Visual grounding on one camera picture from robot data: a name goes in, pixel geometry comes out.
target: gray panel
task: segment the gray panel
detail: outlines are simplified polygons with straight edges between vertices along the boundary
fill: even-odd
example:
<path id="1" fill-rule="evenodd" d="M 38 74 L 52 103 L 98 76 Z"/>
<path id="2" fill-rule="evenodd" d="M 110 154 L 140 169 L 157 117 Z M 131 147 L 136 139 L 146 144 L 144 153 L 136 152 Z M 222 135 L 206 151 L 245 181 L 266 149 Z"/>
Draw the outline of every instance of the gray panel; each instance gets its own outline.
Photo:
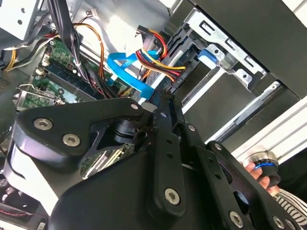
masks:
<path id="1" fill-rule="evenodd" d="M 307 28 L 281 0 L 193 0 L 301 99 Z"/>
<path id="2" fill-rule="evenodd" d="M 85 11 L 92 8 L 99 17 L 92 20 L 103 29 L 105 49 L 110 52 L 124 51 L 139 25 L 161 31 L 170 18 L 167 7 L 159 0 L 84 0 L 74 21 L 85 17 Z"/>
<path id="3" fill-rule="evenodd" d="M 234 76 L 224 75 L 185 115 L 205 142 L 253 99 Z"/>
<path id="4" fill-rule="evenodd" d="M 230 152 L 234 151 L 298 101 L 299 99 L 294 95 L 294 93 L 289 89 L 285 89 L 276 98 L 269 102 L 259 113 L 248 120 L 244 126 L 227 138 L 223 142 L 223 145 Z"/>

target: screw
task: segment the screw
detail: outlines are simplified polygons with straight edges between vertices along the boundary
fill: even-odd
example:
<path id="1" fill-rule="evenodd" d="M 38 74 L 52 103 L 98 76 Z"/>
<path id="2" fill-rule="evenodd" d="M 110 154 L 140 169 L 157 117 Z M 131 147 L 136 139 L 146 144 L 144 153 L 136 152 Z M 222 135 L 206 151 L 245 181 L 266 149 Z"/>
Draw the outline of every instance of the screw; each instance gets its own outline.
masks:
<path id="1" fill-rule="evenodd" d="M 63 142 L 69 147 L 77 147 L 81 141 L 77 135 L 69 133 L 63 136 Z"/>
<path id="2" fill-rule="evenodd" d="M 222 147 L 219 144 L 214 144 L 214 146 L 218 149 L 218 150 L 222 150 Z"/>
<path id="3" fill-rule="evenodd" d="M 165 113 L 161 112 L 160 114 L 161 114 L 162 117 L 167 118 L 167 115 Z"/>
<path id="4" fill-rule="evenodd" d="M 243 224 L 243 220 L 242 218 L 239 216 L 239 214 L 237 214 L 234 211 L 231 211 L 229 213 L 229 217 L 231 219 L 231 221 L 238 227 L 238 228 L 243 228 L 244 224 Z"/>
<path id="5" fill-rule="evenodd" d="M 276 216 L 273 216 L 273 220 L 275 222 L 275 224 L 280 228 L 280 229 L 284 229 L 284 224 L 282 223 L 282 221 L 276 217 Z"/>
<path id="6" fill-rule="evenodd" d="M 179 194 L 172 188 L 167 188 L 164 192 L 165 198 L 172 205 L 177 205 L 180 202 Z"/>
<path id="7" fill-rule="evenodd" d="M 131 104 L 131 107 L 132 107 L 133 109 L 139 109 L 138 106 L 137 106 L 136 104 Z"/>
<path id="8" fill-rule="evenodd" d="M 48 119 L 39 118 L 34 121 L 34 126 L 40 130 L 49 130 L 53 127 L 53 124 Z"/>
<path id="9" fill-rule="evenodd" d="M 290 228 L 291 228 L 292 230 L 295 230 L 295 226 L 294 226 L 294 224 L 293 224 L 290 220 L 285 219 L 285 221 L 286 221 L 286 223 L 290 226 Z"/>
<path id="10" fill-rule="evenodd" d="M 189 129 L 190 129 L 191 131 L 195 132 L 195 130 L 196 130 L 196 129 L 195 129 L 195 127 L 194 127 L 194 126 L 189 125 L 188 127 L 189 127 Z"/>

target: white connector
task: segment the white connector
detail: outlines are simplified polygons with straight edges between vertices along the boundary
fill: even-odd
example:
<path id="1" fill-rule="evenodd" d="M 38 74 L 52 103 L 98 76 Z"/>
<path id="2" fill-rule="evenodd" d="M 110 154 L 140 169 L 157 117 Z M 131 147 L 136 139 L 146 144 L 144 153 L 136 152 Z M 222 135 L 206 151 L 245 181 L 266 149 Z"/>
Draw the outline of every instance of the white connector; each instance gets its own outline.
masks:
<path id="1" fill-rule="evenodd" d="M 97 14 L 97 10 L 96 10 L 95 8 L 92 8 L 92 9 L 91 9 L 91 12 L 92 12 L 92 16 L 93 16 L 94 18 L 99 19 L 98 14 Z"/>

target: yellow wire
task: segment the yellow wire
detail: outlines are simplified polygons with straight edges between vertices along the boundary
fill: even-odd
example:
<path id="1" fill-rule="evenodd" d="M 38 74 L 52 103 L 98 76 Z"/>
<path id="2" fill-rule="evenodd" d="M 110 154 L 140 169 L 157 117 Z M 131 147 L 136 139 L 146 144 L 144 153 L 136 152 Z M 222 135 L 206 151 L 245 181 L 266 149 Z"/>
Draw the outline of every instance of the yellow wire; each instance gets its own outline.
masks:
<path id="1" fill-rule="evenodd" d="M 148 30 L 150 33 L 152 33 L 152 34 L 156 34 L 157 36 L 160 36 L 159 35 L 159 33 L 157 32 L 157 31 L 155 31 L 155 30 L 151 30 L 151 29 L 149 29 Z M 163 44 L 163 54 L 162 54 L 162 56 L 163 55 L 166 55 L 166 50 L 167 50 L 167 46 L 166 46 L 166 43 L 165 43 L 165 41 L 164 41 L 164 44 Z"/>
<path id="2" fill-rule="evenodd" d="M 147 71 L 147 73 L 142 77 L 142 79 L 145 79 L 145 78 L 147 78 L 148 77 L 148 75 L 151 73 L 152 71 L 151 70 L 149 70 L 149 71 Z"/>
<path id="3" fill-rule="evenodd" d="M 12 57 L 11 57 L 11 60 L 8 64 L 7 68 L 4 70 L 5 72 L 9 71 L 13 67 L 15 60 L 16 60 L 16 52 L 17 52 L 16 50 L 12 51 Z"/>
<path id="4" fill-rule="evenodd" d="M 137 57 L 137 59 L 138 59 L 139 62 L 141 62 L 142 65 L 145 66 L 147 69 L 152 70 L 152 71 L 155 71 L 155 72 L 158 72 L 158 73 L 165 74 L 172 82 L 175 81 L 174 78 L 173 78 L 171 75 L 169 75 L 169 74 L 167 74 L 167 73 L 165 73 L 165 72 L 159 71 L 159 70 L 157 70 L 157 69 L 153 69 L 153 68 L 151 68 L 151 67 L 145 65 L 138 57 Z"/>
<path id="5" fill-rule="evenodd" d="M 166 66 L 163 65 L 161 62 L 156 61 L 155 59 L 153 59 L 144 48 L 142 48 L 142 52 L 155 64 L 157 64 L 158 66 L 164 67 L 166 69 L 171 69 L 171 70 L 179 70 L 179 69 L 186 69 L 185 66 L 180 66 L 180 67 L 170 67 L 170 66 Z"/>

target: orange wire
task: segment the orange wire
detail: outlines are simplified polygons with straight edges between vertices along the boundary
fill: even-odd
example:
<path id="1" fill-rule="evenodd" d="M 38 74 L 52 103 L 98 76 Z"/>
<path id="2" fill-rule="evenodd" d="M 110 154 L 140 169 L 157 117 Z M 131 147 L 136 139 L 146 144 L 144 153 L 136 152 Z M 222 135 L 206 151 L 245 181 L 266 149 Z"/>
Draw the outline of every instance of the orange wire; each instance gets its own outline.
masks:
<path id="1" fill-rule="evenodd" d="M 103 71 L 103 68 L 104 68 L 104 55 L 105 55 L 105 52 L 104 52 L 104 45 L 103 45 L 103 42 L 102 42 L 102 39 L 101 39 L 101 36 L 100 36 L 100 34 L 91 26 L 91 25 L 89 25 L 89 24 L 85 24 L 85 23 L 74 23 L 74 25 L 76 25 L 76 26 L 85 26 L 85 27 L 87 27 L 87 28 L 89 28 L 90 30 L 92 30 L 94 33 L 95 33 L 95 35 L 97 36 L 97 38 L 98 38 L 98 41 L 99 41 L 99 43 L 100 43 L 100 48 L 101 48 L 101 53 L 100 53 L 100 65 L 99 65 L 99 76 L 101 77 L 101 78 L 105 78 L 104 77 L 104 71 Z"/>

